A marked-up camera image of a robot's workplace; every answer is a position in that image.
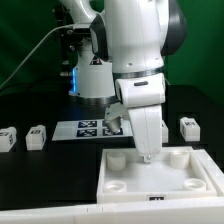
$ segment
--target green backdrop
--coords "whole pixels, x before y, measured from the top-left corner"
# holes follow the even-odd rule
[[[224,1],[179,0],[188,24],[182,48],[166,59],[165,73],[172,85],[194,85],[224,104]],[[40,39],[56,26],[52,8],[57,0],[1,0],[0,83]],[[96,9],[103,1],[94,3]],[[59,44],[50,38],[9,84],[33,82],[59,74]]]

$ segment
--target white block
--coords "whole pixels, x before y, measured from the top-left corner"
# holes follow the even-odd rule
[[[0,152],[9,152],[16,142],[16,129],[9,127],[0,129]]]
[[[163,143],[169,142],[169,130],[163,120],[162,120],[162,142]]]
[[[200,141],[200,127],[193,118],[180,119],[180,132],[186,142]]]
[[[43,125],[32,127],[26,136],[27,150],[41,150],[46,141],[46,129]]]

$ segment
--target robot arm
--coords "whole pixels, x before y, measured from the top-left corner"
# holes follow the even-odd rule
[[[103,57],[99,51],[94,53],[112,61],[120,115],[126,108],[139,155],[146,158],[158,153],[162,148],[161,103],[165,102],[162,56],[174,53],[186,36],[176,0],[105,0],[105,14],[98,15],[93,24],[93,50],[100,48],[106,32],[107,52]],[[105,116],[113,131],[119,129],[114,108],[119,106],[107,108]]]
[[[96,17],[89,2],[91,0],[59,0],[68,10],[74,23],[91,23]]]

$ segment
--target black table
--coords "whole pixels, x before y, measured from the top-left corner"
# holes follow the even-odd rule
[[[132,137],[52,142],[58,121],[103,119],[105,106],[76,104],[60,92],[11,94],[0,97],[0,128],[14,126],[17,143],[0,154],[0,210],[96,203],[103,148],[134,147]],[[163,119],[169,144],[206,149],[224,168],[224,108],[190,86],[169,86]],[[193,117],[201,127],[200,142],[185,142],[180,118]],[[27,152],[30,127],[45,125],[42,151]]]

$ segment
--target white plastic tray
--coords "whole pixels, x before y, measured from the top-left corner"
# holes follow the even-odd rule
[[[184,169],[170,165],[173,150],[187,150],[190,153],[189,166]],[[126,155],[126,166],[121,171],[112,171],[107,166],[107,153],[123,152]],[[206,184],[205,190],[186,190],[184,181],[194,178]],[[123,183],[125,188],[119,192]],[[183,198],[217,197],[217,192],[198,160],[197,153],[191,147],[163,148],[161,153],[154,155],[150,164],[145,164],[136,149],[105,149],[102,155],[100,176],[97,190],[97,203],[118,203],[150,200],[167,200]]]

